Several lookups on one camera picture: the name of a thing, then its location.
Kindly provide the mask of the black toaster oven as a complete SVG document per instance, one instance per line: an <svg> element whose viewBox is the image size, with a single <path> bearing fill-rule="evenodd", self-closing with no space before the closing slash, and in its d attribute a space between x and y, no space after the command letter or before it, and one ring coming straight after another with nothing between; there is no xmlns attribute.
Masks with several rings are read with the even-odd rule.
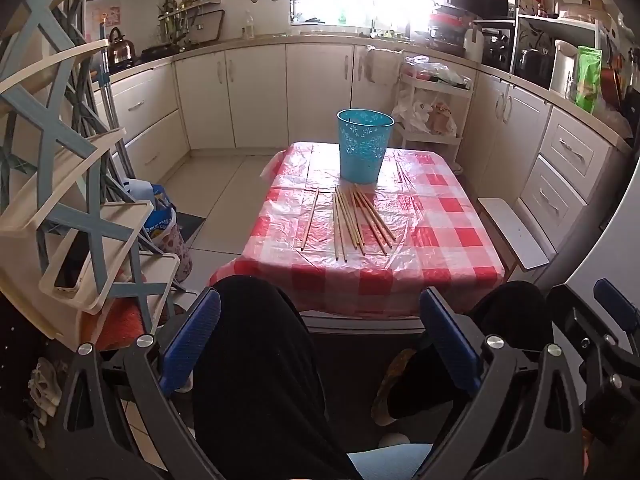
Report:
<svg viewBox="0 0 640 480"><path fill-rule="evenodd" d="M475 26L483 34L484 47L482 63L484 65L510 73L515 42L514 18L498 20L475 20Z"/></svg>

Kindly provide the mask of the white rolling kitchen cart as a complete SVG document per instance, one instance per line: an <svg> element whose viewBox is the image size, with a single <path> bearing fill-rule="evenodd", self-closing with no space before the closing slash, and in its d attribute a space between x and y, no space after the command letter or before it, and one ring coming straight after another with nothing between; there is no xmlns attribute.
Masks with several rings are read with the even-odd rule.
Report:
<svg viewBox="0 0 640 480"><path fill-rule="evenodd" d="M435 152L458 174L457 156L475 83L472 68L434 56L406 54L392 110L397 146Z"/></svg>

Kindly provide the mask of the black microwave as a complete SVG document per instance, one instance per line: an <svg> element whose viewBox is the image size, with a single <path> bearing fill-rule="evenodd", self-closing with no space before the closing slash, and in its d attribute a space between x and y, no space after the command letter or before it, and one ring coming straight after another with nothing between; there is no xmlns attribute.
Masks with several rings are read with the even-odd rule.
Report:
<svg viewBox="0 0 640 480"><path fill-rule="evenodd" d="M483 20L514 18L518 8L518 0L447 0L447 3Z"/></svg>

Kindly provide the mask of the wooden chopstick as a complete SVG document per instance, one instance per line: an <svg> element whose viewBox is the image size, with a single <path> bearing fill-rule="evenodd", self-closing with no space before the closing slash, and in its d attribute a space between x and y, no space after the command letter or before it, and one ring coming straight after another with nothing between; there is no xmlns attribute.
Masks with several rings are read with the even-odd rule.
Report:
<svg viewBox="0 0 640 480"><path fill-rule="evenodd" d="M368 205L366 198L356 188L354 189L354 199L359 203L363 217L366 219L367 225L369 226L376 244L378 244L382 254L386 256L388 254L386 235L384 234L381 225L378 223L378 218L375 217L374 210Z"/></svg>
<svg viewBox="0 0 640 480"><path fill-rule="evenodd" d="M311 208L310 208L310 211L309 211L309 216L308 216L306 228L305 228L305 231L304 231L303 243L302 243L302 246L300 246L300 251L301 252L303 252L305 250L305 248L307 246L307 243L308 243L309 232L310 232L310 229L311 229L311 226L312 226L312 222L314 221L314 212L316 211L319 194L320 194L320 190L317 188L314 191L314 199L312 200L312 203L311 203Z"/></svg>
<svg viewBox="0 0 640 480"><path fill-rule="evenodd" d="M354 197L354 190L352 188L348 188L346 194L349 201L349 208L352 214L352 223L354 224L354 231L357 237L357 244L361 252L361 255L365 256L366 248L364 247L363 238L360 231L360 224L359 224L358 214L357 214L358 212L357 201L356 201L356 198Z"/></svg>
<svg viewBox="0 0 640 480"><path fill-rule="evenodd" d="M346 263L347 260L347 252L344 245L344 236L343 236L343 219L342 219L342 206L340 202L340 196L338 195L338 188L334 188L334 209L336 215L336 223L337 223L337 239L340 242L340 251L343 256L343 261Z"/></svg>
<svg viewBox="0 0 640 480"><path fill-rule="evenodd" d="M363 190L358 185L356 185L355 188L360 198L363 199L364 203L371 211L371 214L373 214L373 217L375 218L376 222L378 222L378 226L380 227L380 229L385 233L385 235L388 237L389 240L392 240L394 242L396 240L395 234L388 227L386 222L383 220L382 216L378 213L373 203L369 200L369 197L366 194L364 194Z"/></svg>

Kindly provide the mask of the copper kettle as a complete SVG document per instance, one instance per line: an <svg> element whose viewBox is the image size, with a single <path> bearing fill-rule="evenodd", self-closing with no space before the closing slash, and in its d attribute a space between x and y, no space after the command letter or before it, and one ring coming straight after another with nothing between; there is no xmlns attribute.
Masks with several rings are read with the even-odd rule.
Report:
<svg viewBox="0 0 640 480"><path fill-rule="evenodd" d="M108 42L110 43L107 49L108 64L115 66L134 62L136 58L134 44L125 38L125 35L118 27L111 29L108 35Z"/></svg>

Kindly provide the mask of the green snack bag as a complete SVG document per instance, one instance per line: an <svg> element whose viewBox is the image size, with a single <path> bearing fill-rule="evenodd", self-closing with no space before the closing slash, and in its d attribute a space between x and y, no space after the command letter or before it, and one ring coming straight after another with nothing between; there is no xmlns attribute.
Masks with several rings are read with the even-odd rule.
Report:
<svg viewBox="0 0 640 480"><path fill-rule="evenodd" d="M602 51L578 47L575 104L592 114L601 88Z"/></svg>

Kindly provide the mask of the clear plastic bottle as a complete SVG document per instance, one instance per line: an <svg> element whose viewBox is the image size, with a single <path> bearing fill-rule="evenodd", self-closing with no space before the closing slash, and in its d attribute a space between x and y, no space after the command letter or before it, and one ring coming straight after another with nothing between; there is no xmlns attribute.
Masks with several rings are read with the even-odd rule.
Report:
<svg viewBox="0 0 640 480"><path fill-rule="evenodd" d="M242 27L242 36L245 40L253 40L255 38L255 23L253 15L246 11L244 15L244 25Z"/></svg>

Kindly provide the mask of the red checkered plastic tablecloth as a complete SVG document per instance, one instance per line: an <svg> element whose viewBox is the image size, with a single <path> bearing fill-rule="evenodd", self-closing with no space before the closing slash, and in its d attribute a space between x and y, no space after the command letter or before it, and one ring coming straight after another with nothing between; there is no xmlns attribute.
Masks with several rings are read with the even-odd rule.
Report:
<svg viewBox="0 0 640 480"><path fill-rule="evenodd" d="M302 311L346 318L408 318L435 287L457 312L471 309L504 278L480 217L439 154L387 150L378 180L358 185L393 231L384 256L357 214L361 255L335 144L296 142L262 172L269 190L241 255L210 278L250 275L284 290ZM308 243L303 243L314 191L320 190ZM334 188L342 206L344 263L337 239Z"/></svg>

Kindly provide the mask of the white electric water boiler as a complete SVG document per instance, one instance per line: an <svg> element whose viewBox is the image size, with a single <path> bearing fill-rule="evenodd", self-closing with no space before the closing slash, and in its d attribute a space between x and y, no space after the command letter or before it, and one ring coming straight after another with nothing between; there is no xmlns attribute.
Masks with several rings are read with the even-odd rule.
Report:
<svg viewBox="0 0 640 480"><path fill-rule="evenodd" d="M574 73L578 58L578 47L561 39L554 40L554 60L549 90L562 96L570 97Z"/></svg>

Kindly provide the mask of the floral pattern bin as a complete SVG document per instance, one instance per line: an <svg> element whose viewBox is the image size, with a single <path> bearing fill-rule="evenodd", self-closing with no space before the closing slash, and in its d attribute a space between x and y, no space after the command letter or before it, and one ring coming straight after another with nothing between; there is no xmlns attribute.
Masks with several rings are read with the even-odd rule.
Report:
<svg viewBox="0 0 640 480"><path fill-rule="evenodd" d="M181 283L191 274L193 262L189 254L189 249L186 248L186 242L184 241L178 226L177 213L175 214L175 218L176 223L163 232L161 236L152 238L152 242L156 247L160 248L162 252L169 252L179 258L180 263L178 265L175 279L177 282Z"/></svg>

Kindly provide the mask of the white stool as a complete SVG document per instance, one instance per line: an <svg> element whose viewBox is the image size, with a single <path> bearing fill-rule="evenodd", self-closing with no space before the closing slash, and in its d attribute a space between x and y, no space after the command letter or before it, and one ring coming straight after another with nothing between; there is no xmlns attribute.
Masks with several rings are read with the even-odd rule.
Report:
<svg viewBox="0 0 640 480"><path fill-rule="evenodd" d="M533 271L549 263L533 235L504 200L480 198L478 203L523 271Z"/></svg>

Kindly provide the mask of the utensil drying rack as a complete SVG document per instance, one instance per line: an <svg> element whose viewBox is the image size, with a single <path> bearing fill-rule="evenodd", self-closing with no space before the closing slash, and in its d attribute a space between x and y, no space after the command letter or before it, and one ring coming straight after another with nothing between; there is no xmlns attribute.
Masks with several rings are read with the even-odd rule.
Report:
<svg viewBox="0 0 640 480"><path fill-rule="evenodd" d="M162 44L186 50L220 39L226 12L221 0L160 0L157 37Z"/></svg>

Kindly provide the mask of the teal perforated plastic basket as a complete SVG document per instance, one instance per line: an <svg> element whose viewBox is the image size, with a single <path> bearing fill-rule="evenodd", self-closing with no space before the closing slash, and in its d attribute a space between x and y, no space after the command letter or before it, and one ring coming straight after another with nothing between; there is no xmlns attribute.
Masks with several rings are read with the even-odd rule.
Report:
<svg viewBox="0 0 640 480"><path fill-rule="evenodd" d="M336 117L341 178L356 184L375 183L395 119L366 108L341 110Z"/></svg>

